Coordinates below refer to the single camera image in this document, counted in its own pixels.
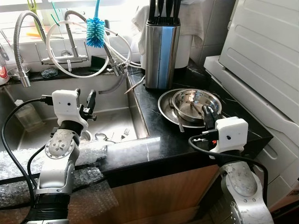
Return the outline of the long-handled steel spoon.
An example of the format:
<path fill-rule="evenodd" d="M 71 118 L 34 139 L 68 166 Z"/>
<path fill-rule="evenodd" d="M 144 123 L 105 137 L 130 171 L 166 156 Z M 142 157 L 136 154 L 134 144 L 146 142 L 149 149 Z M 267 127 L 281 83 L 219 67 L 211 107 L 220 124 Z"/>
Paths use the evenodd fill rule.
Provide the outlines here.
<path fill-rule="evenodd" d="M 194 117 L 194 118 L 203 118 L 203 114 L 202 114 L 202 111 L 201 109 L 199 109 L 196 105 L 196 103 L 194 102 L 190 102 L 188 103 L 188 106 L 189 106 L 189 116 L 190 117 Z"/>

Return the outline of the stainless steel bowl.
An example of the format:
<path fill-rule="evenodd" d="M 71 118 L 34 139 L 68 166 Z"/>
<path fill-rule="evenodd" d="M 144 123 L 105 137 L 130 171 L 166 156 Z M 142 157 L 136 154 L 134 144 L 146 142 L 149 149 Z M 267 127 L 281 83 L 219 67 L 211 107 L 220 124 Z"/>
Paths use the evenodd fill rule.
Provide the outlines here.
<path fill-rule="evenodd" d="M 201 109 L 202 106 L 210 106 L 217 118 L 221 117 L 222 105 L 220 99 L 217 98 L 211 92 L 205 90 L 199 90 L 196 88 L 186 88 L 182 90 L 176 90 L 175 94 L 171 97 L 173 99 L 174 106 L 179 113 L 180 117 L 184 121 L 199 123 L 203 122 L 203 118 L 194 118 L 189 116 L 188 103 L 194 102 L 197 107 Z"/>

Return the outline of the long steel fork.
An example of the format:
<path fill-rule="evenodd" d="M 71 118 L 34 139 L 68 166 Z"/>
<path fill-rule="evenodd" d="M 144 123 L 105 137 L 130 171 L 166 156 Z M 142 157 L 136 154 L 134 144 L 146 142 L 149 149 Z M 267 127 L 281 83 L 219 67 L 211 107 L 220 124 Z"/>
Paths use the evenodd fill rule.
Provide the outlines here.
<path fill-rule="evenodd" d="M 172 113 L 175 115 L 175 117 L 177 118 L 177 123 L 178 123 L 178 127 L 179 127 L 179 130 L 181 133 L 184 133 L 185 130 L 184 130 L 184 127 L 182 125 L 182 118 L 180 117 L 179 113 L 177 113 L 177 110 L 174 106 L 174 103 L 173 103 L 173 99 L 171 98 L 169 100 L 169 105 L 171 107 L 171 110 L 172 110 Z"/>

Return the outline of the small steel bowl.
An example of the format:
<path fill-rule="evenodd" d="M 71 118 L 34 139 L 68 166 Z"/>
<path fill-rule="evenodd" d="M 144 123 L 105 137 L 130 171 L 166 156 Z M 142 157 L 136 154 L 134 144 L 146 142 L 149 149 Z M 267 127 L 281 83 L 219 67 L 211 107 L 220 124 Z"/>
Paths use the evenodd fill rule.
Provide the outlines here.
<path fill-rule="evenodd" d="M 92 137 L 91 137 L 91 132 L 89 132 L 88 130 L 82 132 L 80 135 L 79 135 L 79 142 L 80 143 L 83 143 L 83 142 L 89 142 L 92 140 Z"/>

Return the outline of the stainless steel sink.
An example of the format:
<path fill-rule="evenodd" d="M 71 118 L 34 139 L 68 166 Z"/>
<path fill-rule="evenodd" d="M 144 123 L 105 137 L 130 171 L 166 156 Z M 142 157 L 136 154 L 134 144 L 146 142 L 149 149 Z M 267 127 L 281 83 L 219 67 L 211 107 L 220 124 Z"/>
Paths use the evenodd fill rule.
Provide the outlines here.
<path fill-rule="evenodd" d="M 8 113 L 10 113 L 18 99 L 23 101 L 40 98 L 42 95 L 51 95 L 56 90 L 81 89 L 80 102 L 87 103 L 91 90 L 102 91 L 109 89 L 118 82 L 115 75 L 98 75 L 90 78 L 71 77 L 67 79 L 45 80 L 33 82 L 31 87 L 23 87 L 21 83 L 8 84 L 0 87 L 0 128 Z M 89 132 L 105 133 L 114 142 L 136 140 L 148 137 L 148 130 L 142 118 L 141 110 L 134 91 L 124 94 L 129 88 L 128 81 L 124 81 L 115 91 L 101 94 L 96 97 L 96 106 L 93 111 L 96 121 L 89 121 Z M 17 118 L 12 118 L 6 128 L 6 138 L 9 147 L 16 149 L 38 149 L 50 139 L 54 127 L 58 127 L 57 118 L 52 106 L 45 103 L 32 103 L 44 125 L 34 132 L 26 132 Z M 130 134 L 124 140 L 121 135 L 128 128 Z"/>

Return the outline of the dark scouring pad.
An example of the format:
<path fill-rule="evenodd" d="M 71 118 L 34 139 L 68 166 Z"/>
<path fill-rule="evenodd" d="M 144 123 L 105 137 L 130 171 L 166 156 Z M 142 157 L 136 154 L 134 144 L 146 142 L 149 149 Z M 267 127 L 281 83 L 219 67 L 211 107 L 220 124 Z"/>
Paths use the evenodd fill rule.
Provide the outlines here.
<path fill-rule="evenodd" d="M 43 78 L 50 78 L 58 76 L 58 70 L 55 68 L 47 68 L 41 72 Z"/>

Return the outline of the steel faucet with base bar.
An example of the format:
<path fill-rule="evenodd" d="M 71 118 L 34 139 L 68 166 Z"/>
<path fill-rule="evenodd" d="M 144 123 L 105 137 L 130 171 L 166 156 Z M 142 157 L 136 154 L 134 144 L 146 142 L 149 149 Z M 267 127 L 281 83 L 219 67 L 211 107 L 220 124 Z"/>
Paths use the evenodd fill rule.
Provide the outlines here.
<path fill-rule="evenodd" d="M 62 72 L 66 73 L 67 75 L 69 75 L 71 77 L 81 77 L 81 76 L 75 75 L 75 74 L 71 73 L 70 70 L 66 70 L 66 69 L 62 68 L 62 66 L 60 66 L 60 64 L 83 62 L 83 61 L 86 61 L 88 59 L 88 57 L 85 55 L 78 54 L 77 47 L 76 47 L 75 43 L 73 42 L 72 32 L 71 32 L 69 26 L 71 24 L 73 24 L 73 25 L 76 25 L 76 26 L 79 26 L 82 28 L 87 28 L 86 20 L 87 19 L 81 13 L 73 11 L 73 10 L 68 10 L 64 14 L 64 20 L 56 21 L 56 23 L 53 24 L 53 26 L 51 26 L 47 32 L 47 34 L 50 35 L 53 32 L 54 28 L 60 26 L 60 24 L 64 24 L 66 26 L 66 31 L 67 31 L 67 34 L 69 37 L 69 42 L 72 45 L 72 53 L 73 53 L 72 56 L 56 57 L 51 48 L 49 39 L 46 39 L 45 45 L 47 47 L 47 53 L 49 56 L 49 60 L 51 60 L 57 66 L 58 69 L 60 69 Z M 126 44 L 128 44 L 128 41 L 124 37 L 120 36 L 116 32 L 107 28 L 106 23 L 105 23 L 105 32 L 114 34 L 118 38 L 121 38 Z M 115 72 L 117 75 L 123 75 L 126 68 L 129 66 L 129 64 L 131 64 L 130 56 L 132 55 L 132 49 L 128 48 L 128 57 L 123 58 L 122 55 L 120 55 L 120 53 L 118 53 L 118 51 L 116 51 L 115 49 L 113 49 L 110 46 L 109 40 L 107 40 L 106 35 L 105 35 L 105 44 L 103 45 L 103 49 L 107 52 L 107 60 L 105 61 L 105 64 L 102 66 L 102 68 L 100 68 L 98 70 L 98 72 L 95 72 L 86 77 L 95 77 L 95 76 L 101 74 L 109 65 L 111 66 L 111 68 L 113 68 L 113 72 Z"/>

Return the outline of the thin wooden stick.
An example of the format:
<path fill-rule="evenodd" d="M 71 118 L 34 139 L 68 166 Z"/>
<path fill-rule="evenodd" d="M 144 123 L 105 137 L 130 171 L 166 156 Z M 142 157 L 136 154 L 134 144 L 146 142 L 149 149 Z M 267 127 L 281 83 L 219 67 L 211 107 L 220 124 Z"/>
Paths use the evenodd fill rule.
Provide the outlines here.
<path fill-rule="evenodd" d="M 135 85 L 133 85 L 132 87 L 130 87 L 129 89 L 127 89 L 124 94 L 128 94 L 128 92 L 131 92 L 132 90 L 134 90 L 137 86 L 139 86 L 141 83 L 143 83 L 143 79 L 141 79 L 141 81 L 137 82 Z"/>

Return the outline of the clear plastic bottle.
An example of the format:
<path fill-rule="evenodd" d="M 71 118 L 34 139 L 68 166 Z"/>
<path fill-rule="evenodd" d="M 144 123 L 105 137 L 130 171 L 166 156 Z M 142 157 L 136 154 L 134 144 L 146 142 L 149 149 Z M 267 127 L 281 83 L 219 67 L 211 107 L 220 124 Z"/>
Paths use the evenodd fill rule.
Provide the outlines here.
<path fill-rule="evenodd" d="M 21 107 L 21 109 L 15 113 L 15 116 L 21 122 L 26 132 L 34 132 L 44 125 L 36 109 L 30 104 Z"/>

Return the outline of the spring coil steel faucet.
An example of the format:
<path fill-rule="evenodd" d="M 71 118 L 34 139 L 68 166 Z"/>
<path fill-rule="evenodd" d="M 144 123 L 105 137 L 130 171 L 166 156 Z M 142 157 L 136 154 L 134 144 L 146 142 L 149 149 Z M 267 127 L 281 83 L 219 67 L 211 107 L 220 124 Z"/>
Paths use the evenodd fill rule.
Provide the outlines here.
<path fill-rule="evenodd" d="M 16 67 L 18 68 L 19 72 L 21 73 L 21 83 L 22 83 L 23 87 L 31 86 L 28 75 L 26 75 L 23 72 L 23 64 L 22 64 L 23 59 L 21 57 L 21 51 L 20 51 L 20 45 L 19 45 L 19 39 L 21 38 L 21 27 L 23 25 L 24 19 L 27 16 L 30 16 L 34 19 L 34 22 L 38 26 L 37 30 L 38 30 L 38 33 L 40 34 L 42 41 L 45 42 L 47 39 L 45 31 L 43 29 L 43 24 L 41 23 L 41 20 L 39 19 L 38 15 L 36 15 L 32 11 L 23 11 L 17 18 L 17 21 L 15 22 L 14 36 L 13 36 L 14 58 L 15 58 Z"/>

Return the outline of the small steel cup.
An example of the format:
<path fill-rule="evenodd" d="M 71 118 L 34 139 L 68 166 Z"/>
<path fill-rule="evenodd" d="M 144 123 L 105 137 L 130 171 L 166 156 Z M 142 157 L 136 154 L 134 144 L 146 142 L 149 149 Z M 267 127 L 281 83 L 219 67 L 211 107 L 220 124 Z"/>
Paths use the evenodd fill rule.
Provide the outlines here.
<path fill-rule="evenodd" d="M 22 66 L 23 68 L 23 72 L 28 75 L 29 71 L 30 71 L 30 67 L 29 66 Z M 14 67 L 12 69 L 9 69 L 9 71 L 7 72 L 8 76 L 13 79 L 13 80 L 20 80 L 21 79 L 21 73 L 19 72 L 17 67 Z"/>

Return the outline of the blue bottle brush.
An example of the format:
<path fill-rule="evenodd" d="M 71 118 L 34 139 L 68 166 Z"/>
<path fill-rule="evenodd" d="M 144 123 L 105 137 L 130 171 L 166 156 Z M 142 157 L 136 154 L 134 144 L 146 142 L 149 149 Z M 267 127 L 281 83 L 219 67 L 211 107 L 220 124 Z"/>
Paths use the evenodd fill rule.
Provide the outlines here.
<path fill-rule="evenodd" d="M 85 44 L 94 48 L 102 48 L 105 44 L 105 22 L 99 19 L 100 1 L 96 0 L 93 17 L 86 20 L 87 36 Z"/>

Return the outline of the white round container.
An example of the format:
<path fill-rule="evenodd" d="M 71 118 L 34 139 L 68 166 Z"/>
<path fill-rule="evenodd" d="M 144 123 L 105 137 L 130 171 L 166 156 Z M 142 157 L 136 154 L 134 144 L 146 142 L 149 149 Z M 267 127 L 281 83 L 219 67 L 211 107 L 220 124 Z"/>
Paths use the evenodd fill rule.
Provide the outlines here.
<path fill-rule="evenodd" d="M 175 60 L 175 69 L 185 68 L 188 65 L 190 51 L 192 49 L 193 36 L 180 35 L 178 38 L 177 57 Z"/>

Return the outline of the stainless steel knife block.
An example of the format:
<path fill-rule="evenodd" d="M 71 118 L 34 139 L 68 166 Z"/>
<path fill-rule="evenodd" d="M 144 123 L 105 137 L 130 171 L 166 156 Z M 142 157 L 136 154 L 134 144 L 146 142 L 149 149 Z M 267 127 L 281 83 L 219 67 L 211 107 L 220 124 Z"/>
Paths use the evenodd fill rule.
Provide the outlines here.
<path fill-rule="evenodd" d="M 158 18 L 145 26 L 145 88 L 171 89 L 178 49 L 180 19 Z"/>

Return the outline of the white appliance lid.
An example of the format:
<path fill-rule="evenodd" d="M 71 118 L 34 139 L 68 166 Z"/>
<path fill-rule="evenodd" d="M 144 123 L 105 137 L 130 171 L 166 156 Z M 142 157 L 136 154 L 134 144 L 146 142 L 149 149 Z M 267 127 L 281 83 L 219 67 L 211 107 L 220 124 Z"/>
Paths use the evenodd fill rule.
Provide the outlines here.
<path fill-rule="evenodd" d="M 299 109 L 298 0 L 237 0 L 220 63 L 289 117 Z"/>

